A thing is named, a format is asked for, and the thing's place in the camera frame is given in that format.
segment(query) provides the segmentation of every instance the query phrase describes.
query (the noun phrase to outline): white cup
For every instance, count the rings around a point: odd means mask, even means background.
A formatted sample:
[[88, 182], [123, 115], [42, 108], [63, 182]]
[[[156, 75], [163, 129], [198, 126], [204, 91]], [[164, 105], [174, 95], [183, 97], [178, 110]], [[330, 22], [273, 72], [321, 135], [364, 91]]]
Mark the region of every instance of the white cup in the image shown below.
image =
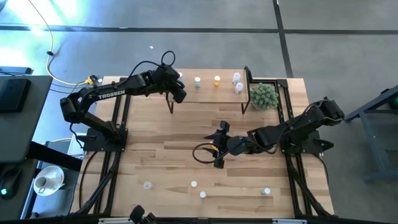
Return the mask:
[[243, 90], [243, 84], [237, 83], [235, 86], [235, 94], [239, 94]]
[[200, 78], [196, 77], [195, 78], [195, 88], [199, 88], [200, 87]]
[[178, 80], [182, 83], [184, 83], [184, 76], [181, 72], [178, 73], [180, 75], [180, 78], [178, 78]]
[[266, 187], [266, 188], [261, 190], [261, 194], [262, 195], [269, 195], [269, 194], [271, 194], [271, 189]]
[[206, 192], [200, 192], [199, 194], [200, 198], [205, 198], [207, 196]]
[[39, 193], [43, 193], [46, 189], [52, 189], [55, 182], [48, 177], [39, 177], [35, 180], [35, 186], [39, 189]]
[[145, 182], [144, 183], [144, 189], [151, 189], [153, 187], [153, 185], [152, 185], [152, 183], [151, 182]]

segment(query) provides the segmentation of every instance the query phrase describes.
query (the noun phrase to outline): desk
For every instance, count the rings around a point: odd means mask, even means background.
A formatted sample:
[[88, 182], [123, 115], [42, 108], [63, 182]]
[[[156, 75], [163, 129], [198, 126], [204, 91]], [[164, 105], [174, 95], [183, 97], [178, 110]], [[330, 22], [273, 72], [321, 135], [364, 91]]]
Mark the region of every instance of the desk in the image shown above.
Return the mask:
[[[104, 83], [118, 80], [119, 77], [105, 77]], [[294, 115], [299, 115], [308, 105], [304, 80], [287, 80]], [[111, 120], [114, 101], [114, 98], [99, 101], [96, 115]], [[273, 109], [256, 111], [249, 105], [245, 115], [240, 112], [239, 105], [182, 103], [178, 111], [170, 114], [162, 95], [132, 97], [127, 120], [129, 137], [121, 156], [111, 215], [128, 217], [135, 205], [141, 205], [157, 217], [294, 217], [285, 157], [281, 152], [228, 155], [224, 169], [192, 158], [193, 147], [206, 142], [203, 137], [214, 133], [222, 120], [231, 125], [230, 135], [244, 135], [250, 129], [279, 124], [277, 111]], [[97, 153], [87, 168], [82, 188], [84, 202], [98, 185], [103, 157], [103, 152]], [[322, 163], [313, 155], [302, 157], [308, 188], [333, 213]], [[193, 180], [198, 182], [196, 188], [190, 186]], [[147, 181], [153, 184], [150, 190], [143, 188]], [[270, 196], [260, 194], [264, 187], [271, 189]], [[202, 190], [208, 195], [204, 200], [199, 197]], [[102, 205], [107, 189], [104, 192]], [[301, 191], [297, 192], [304, 211]], [[78, 196], [76, 190], [71, 212], [78, 210]]]

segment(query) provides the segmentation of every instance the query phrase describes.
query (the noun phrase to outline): potted plant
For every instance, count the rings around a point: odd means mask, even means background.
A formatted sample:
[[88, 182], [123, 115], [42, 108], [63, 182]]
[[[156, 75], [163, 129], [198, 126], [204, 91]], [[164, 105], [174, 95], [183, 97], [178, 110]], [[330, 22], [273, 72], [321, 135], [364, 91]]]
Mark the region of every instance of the potted plant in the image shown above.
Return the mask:
[[272, 85], [259, 83], [250, 90], [251, 103], [257, 110], [266, 110], [278, 106], [278, 93]]

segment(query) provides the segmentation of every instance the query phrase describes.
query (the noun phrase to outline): frame leg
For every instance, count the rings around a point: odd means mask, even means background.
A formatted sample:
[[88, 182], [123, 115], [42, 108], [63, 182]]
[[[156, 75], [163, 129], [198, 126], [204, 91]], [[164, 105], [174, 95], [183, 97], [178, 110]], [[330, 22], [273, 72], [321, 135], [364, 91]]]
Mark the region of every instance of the frame leg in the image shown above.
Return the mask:
[[398, 178], [398, 170], [384, 170], [364, 177], [364, 181]]
[[246, 112], [246, 109], [248, 108], [248, 106], [249, 106], [249, 103], [250, 103], [250, 98], [249, 98], [249, 101], [246, 103], [246, 106], [245, 106], [245, 107], [243, 107], [243, 103], [241, 103], [241, 107], [242, 107], [242, 114], [244, 114], [244, 113]]
[[167, 106], [169, 107], [170, 113], [172, 114], [174, 112], [174, 103], [172, 102], [172, 104], [170, 106], [169, 93], [166, 94], [166, 102], [167, 102]]
[[58, 166], [65, 167], [67, 169], [80, 171], [81, 160], [66, 155], [62, 152], [55, 151], [42, 144], [31, 142], [29, 151], [26, 155], [28, 159], [38, 159], [43, 162], [49, 162]]
[[349, 115], [344, 117], [344, 120], [346, 122], [350, 122], [355, 118], [359, 118], [361, 113], [367, 110], [375, 110], [379, 108], [381, 105], [384, 105], [388, 103], [391, 99], [394, 99], [398, 97], [398, 85], [395, 86], [394, 88], [391, 88], [384, 93], [380, 94], [378, 97], [375, 99], [371, 100], [369, 103], [366, 103], [365, 105], [361, 106], [360, 108], [354, 110], [351, 112]]
[[361, 113], [359, 113], [359, 116], [361, 118], [362, 125], [363, 125], [363, 128], [366, 133], [366, 137], [368, 137], [369, 145], [371, 147], [371, 152], [372, 152], [373, 158], [376, 162], [377, 169], [379, 171], [386, 170], [389, 167], [389, 163], [390, 163], [388, 154], [387, 154], [386, 150], [380, 149], [377, 146], [377, 142], [376, 142], [377, 136], [373, 132], [373, 129], [368, 121], [366, 114], [361, 112]]

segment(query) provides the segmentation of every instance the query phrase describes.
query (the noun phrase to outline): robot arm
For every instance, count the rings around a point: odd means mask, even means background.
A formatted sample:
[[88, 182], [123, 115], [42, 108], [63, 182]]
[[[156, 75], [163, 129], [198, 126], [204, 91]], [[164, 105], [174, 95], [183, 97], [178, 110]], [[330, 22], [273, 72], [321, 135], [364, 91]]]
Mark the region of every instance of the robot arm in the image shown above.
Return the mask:
[[299, 153], [302, 152], [303, 147], [310, 149], [307, 153], [323, 152], [331, 147], [333, 143], [319, 139], [319, 134], [316, 131], [322, 125], [334, 126], [339, 124], [344, 118], [344, 113], [340, 110], [334, 100], [325, 98], [324, 100], [310, 104], [304, 112], [277, 126], [267, 126], [248, 131], [248, 136], [234, 136], [227, 135], [229, 131], [229, 124], [222, 121], [221, 130], [205, 137], [205, 139], [212, 139], [212, 143], [204, 143], [202, 145], [212, 145], [217, 150], [204, 148], [213, 153], [214, 161], [205, 161], [205, 163], [214, 162], [217, 168], [223, 168], [223, 157], [230, 153], [234, 156], [239, 154], [258, 154], [267, 152], [273, 154], [275, 151], [270, 151], [278, 142], [285, 153]]
[[88, 112], [90, 106], [99, 100], [105, 100], [120, 95], [145, 95], [151, 93], [170, 92], [177, 103], [181, 103], [187, 93], [184, 84], [178, 81], [179, 74], [170, 66], [162, 63], [156, 70], [149, 70], [137, 75], [131, 75], [120, 82], [93, 88], [82, 88], [60, 100], [65, 121], [83, 123], [103, 134], [109, 139], [118, 133], [116, 125], [103, 121]]

